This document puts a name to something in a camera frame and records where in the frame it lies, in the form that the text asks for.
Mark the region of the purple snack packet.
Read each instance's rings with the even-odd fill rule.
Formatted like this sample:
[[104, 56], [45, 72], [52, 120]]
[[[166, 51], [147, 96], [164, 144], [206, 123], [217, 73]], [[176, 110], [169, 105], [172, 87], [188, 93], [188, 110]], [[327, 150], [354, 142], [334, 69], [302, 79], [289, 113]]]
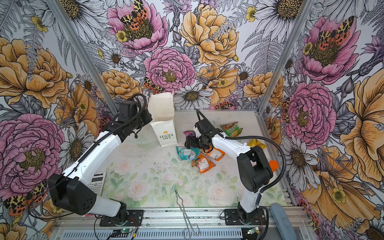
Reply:
[[185, 135], [186, 137], [196, 137], [196, 133], [195, 133], [195, 131], [192, 131], [192, 130], [190, 130], [190, 131], [185, 131], [185, 132], [184, 132], [184, 135]]

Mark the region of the teal snack packet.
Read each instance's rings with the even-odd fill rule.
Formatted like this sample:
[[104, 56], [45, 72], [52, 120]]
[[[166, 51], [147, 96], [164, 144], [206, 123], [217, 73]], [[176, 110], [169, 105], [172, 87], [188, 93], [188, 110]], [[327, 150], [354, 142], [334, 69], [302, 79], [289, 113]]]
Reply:
[[182, 146], [176, 146], [177, 154], [182, 161], [195, 160], [200, 155], [200, 150], [197, 148], [188, 149]]

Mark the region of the orange snack packet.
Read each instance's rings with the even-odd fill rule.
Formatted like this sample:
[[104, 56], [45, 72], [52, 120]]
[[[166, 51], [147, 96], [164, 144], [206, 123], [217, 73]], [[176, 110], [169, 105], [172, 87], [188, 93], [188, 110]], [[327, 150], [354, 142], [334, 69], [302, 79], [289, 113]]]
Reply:
[[215, 161], [220, 161], [225, 156], [225, 152], [213, 147], [211, 147], [207, 152], [203, 151], [203, 154]]
[[197, 168], [200, 174], [204, 174], [216, 166], [207, 156], [200, 154], [192, 160], [191, 166]]

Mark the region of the white paper bag Love Life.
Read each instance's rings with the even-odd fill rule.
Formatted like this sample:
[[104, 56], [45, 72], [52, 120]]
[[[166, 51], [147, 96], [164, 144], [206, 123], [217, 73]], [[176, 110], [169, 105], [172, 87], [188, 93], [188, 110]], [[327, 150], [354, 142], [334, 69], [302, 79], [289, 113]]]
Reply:
[[176, 145], [175, 108], [172, 93], [152, 95], [148, 103], [148, 111], [152, 115], [152, 126], [161, 147]]

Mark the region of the yellow snack packet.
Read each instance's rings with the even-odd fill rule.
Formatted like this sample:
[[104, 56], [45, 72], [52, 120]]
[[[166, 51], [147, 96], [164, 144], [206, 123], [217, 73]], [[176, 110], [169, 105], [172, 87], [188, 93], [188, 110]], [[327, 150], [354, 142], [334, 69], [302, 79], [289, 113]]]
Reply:
[[249, 143], [248, 143], [248, 146], [253, 148], [253, 147], [260, 147], [261, 149], [266, 149], [267, 148], [267, 145], [263, 144], [262, 142], [260, 142], [259, 140], [257, 139], [252, 139]]

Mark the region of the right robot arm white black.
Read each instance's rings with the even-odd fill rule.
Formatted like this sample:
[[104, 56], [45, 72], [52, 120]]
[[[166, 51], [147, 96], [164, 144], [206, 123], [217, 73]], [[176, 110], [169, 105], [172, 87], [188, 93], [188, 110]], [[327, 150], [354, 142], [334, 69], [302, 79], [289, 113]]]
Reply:
[[239, 140], [224, 134], [208, 133], [186, 137], [185, 147], [208, 150], [210, 153], [220, 150], [237, 161], [240, 180], [245, 188], [238, 203], [238, 216], [244, 224], [249, 224], [263, 214], [260, 202], [264, 192], [279, 182], [276, 176], [279, 163], [268, 160], [261, 147], [250, 147]]

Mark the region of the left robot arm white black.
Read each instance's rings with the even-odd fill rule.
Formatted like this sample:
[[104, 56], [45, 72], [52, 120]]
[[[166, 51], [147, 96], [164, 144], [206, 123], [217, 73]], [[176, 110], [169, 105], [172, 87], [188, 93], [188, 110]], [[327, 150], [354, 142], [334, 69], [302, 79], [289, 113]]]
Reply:
[[102, 132], [84, 154], [61, 174], [48, 179], [48, 188], [54, 206], [78, 215], [107, 216], [123, 224], [128, 219], [127, 205], [103, 198], [90, 188], [94, 174], [108, 156], [131, 134], [152, 121], [149, 111], [142, 107], [128, 116], [120, 110], [116, 121], [103, 127]]

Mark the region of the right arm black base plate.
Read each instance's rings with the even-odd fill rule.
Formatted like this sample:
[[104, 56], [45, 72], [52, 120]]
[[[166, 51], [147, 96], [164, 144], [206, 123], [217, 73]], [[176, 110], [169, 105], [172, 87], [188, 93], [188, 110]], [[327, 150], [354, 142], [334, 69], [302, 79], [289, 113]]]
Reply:
[[224, 209], [224, 220], [227, 226], [266, 225], [267, 215], [261, 208], [256, 208], [251, 213], [246, 213], [242, 209]]

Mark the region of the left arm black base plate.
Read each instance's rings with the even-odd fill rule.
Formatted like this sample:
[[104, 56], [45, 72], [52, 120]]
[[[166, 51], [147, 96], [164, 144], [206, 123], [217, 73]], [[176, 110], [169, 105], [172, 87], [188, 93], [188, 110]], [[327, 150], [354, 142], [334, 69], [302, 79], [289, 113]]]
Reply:
[[124, 221], [121, 219], [103, 216], [100, 227], [140, 227], [143, 221], [144, 210], [127, 210]]

